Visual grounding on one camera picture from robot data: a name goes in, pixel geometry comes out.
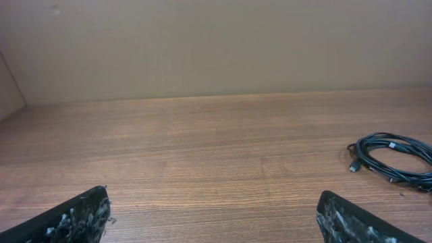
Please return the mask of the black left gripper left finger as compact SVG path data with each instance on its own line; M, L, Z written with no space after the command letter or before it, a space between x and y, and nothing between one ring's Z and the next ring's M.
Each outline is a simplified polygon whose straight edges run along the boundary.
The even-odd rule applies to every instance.
M111 221L111 202L104 186L95 186L28 221L1 232L2 243L99 243Z

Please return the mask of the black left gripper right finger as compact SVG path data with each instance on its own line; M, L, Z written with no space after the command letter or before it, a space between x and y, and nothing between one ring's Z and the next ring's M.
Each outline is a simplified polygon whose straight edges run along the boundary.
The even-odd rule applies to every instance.
M326 243L424 243L329 190L321 193L317 223Z

